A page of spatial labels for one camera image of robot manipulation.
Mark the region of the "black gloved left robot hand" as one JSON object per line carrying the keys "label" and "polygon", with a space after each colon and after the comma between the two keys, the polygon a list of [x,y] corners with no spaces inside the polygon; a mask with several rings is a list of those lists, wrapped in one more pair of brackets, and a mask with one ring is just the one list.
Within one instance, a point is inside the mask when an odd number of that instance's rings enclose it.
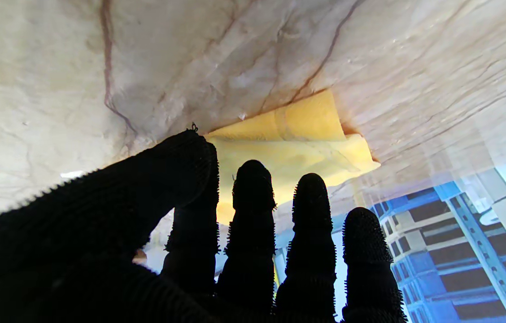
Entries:
{"label": "black gloved left robot hand", "polygon": [[333,323],[323,179],[300,178],[274,292],[269,170],[246,161],[218,279],[218,154],[187,129],[0,214],[0,323]]}

